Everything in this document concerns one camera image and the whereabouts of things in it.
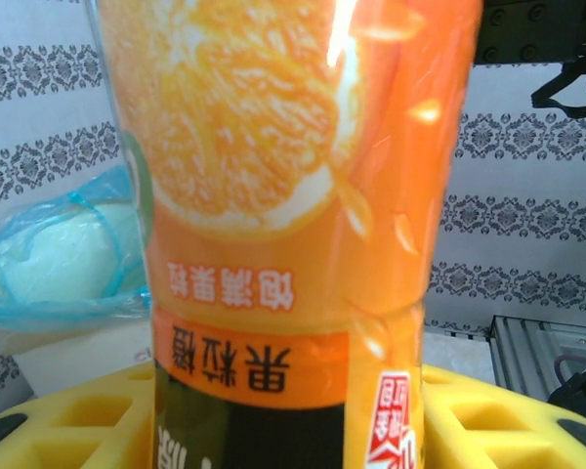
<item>red logo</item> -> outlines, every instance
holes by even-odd
[[[415,469],[416,451],[410,427],[410,375],[385,372],[378,386],[366,468]]]

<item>orange juice bottle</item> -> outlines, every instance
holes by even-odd
[[[480,0],[101,0],[157,469],[422,468],[422,297]]]

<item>yellow crate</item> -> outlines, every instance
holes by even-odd
[[[424,366],[428,469],[586,469],[558,424],[586,419]],[[1,416],[28,419],[0,443],[0,469],[150,469],[153,368],[143,364]]]

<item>blue plastic bag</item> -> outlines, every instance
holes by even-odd
[[[143,320],[149,301],[125,166],[3,223],[0,342]]]

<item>patterned wallpaper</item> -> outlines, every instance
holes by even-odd
[[[472,73],[427,295],[428,324],[586,325],[586,119],[530,108],[559,65]],[[561,101],[586,104],[586,82]]]
[[[84,2],[0,0],[0,217],[121,164],[112,122]],[[0,411],[30,393],[0,357]]]

